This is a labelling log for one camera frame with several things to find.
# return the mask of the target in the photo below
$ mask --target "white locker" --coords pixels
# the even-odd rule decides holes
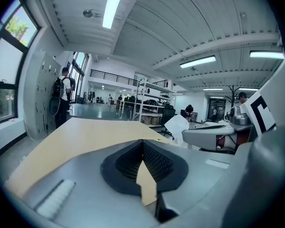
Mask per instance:
[[[45,52],[33,55],[24,84],[24,114],[33,139],[42,139],[55,130],[55,118],[48,114],[52,85],[61,65]]]

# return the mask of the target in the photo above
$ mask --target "white shirt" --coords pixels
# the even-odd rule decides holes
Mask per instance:
[[[65,76],[59,76],[59,78],[61,80],[63,80],[65,78]],[[61,97],[61,99],[67,101],[67,89],[71,89],[71,82],[68,78],[66,78],[64,81],[62,81],[62,83],[64,84],[63,87],[63,96]]]

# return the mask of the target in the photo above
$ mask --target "window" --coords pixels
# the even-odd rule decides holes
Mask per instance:
[[[80,96],[82,80],[86,69],[89,55],[82,52],[74,52],[72,65],[70,66],[71,78],[75,80],[75,89],[71,92],[71,102],[75,103]]]
[[[20,73],[38,29],[22,0],[14,0],[0,20],[0,123],[18,117]]]

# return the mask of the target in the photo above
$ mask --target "doorway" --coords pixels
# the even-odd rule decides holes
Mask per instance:
[[[224,119],[226,100],[220,100],[220,99],[210,99],[209,100],[207,121],[212,120],[212,113],[213,113],[214,107],[216,107],[217,109],[217,117],[215,120],[215,122],[217,123],[218,121]]]

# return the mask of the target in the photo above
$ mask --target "railing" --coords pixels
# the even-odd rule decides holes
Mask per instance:
[[[116,74],[110,74],[110,73],[106,73],[106,72],[102,72],[98,70],[93,70],[93,69],[91,69],[90,76],[95,77],[95,78],[111,80],[111,81],[131,85],[131,86],[137,86],[138,84],[138,81],[135,79],[123,77],[123,76],[116,75]]]
[[[155,82],[154,84],[157,86],[164,87],[164,88],[168,87],[168,81],[167,80],[158,81],[158,82]]]

